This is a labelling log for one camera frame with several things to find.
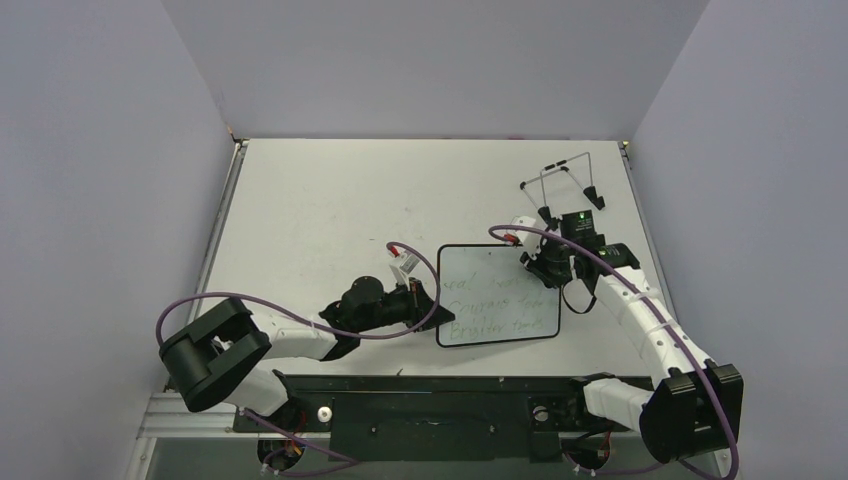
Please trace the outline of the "small black-framed whiteboard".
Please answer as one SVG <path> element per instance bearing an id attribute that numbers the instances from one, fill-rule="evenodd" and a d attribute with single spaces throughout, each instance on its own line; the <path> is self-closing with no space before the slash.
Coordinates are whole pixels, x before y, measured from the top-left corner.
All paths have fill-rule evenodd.
<path id="1" fill-rule="evenodd" d="M 561 326 L 559 291 L 500 244 L 446 244 L 437 252 L 440 305 L 455 319 L 437 328 L 443 348 L 548 339 Z"/>

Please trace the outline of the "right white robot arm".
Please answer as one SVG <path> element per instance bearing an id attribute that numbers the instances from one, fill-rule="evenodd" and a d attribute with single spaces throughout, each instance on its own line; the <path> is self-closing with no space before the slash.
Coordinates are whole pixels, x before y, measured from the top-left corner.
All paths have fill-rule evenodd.
<path id="1" fill-rule="evenodd" d="M 730 449 L 739 432 L 744 382 L 731 364 L 720 365 L 683 331 L 624 243 L 596 232 L 590 212 L 552 221 L 546 229 L 519 228 L 524 268 L 545 287 L 581 283 L 623 330 L 648 370 L 652 387 L 613 374 L 579 380 L 564 400 L 566 418 L 588 427 L 599 418 L 640 434 L 662 464 Z"/>

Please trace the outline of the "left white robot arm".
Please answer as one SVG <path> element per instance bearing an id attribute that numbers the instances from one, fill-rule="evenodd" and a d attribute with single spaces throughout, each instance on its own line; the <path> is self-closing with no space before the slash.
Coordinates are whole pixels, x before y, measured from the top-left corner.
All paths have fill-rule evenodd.
<path id="1" fill-rule="evenodd" d="M 269 360 L 335 361 L 380 328 L 401 324 L 417 333 L 456 318 L 418 279 L 387 291 L 371 276 L 354 280 L 319 316 L 321 324 L 299 323 L 254 313 L 243 299 L 229 296 L 170 337 L 159 338 L 159 357 L 189 411 L 229 404 L 285 430 L 297 420 L 299 405 Z"/>

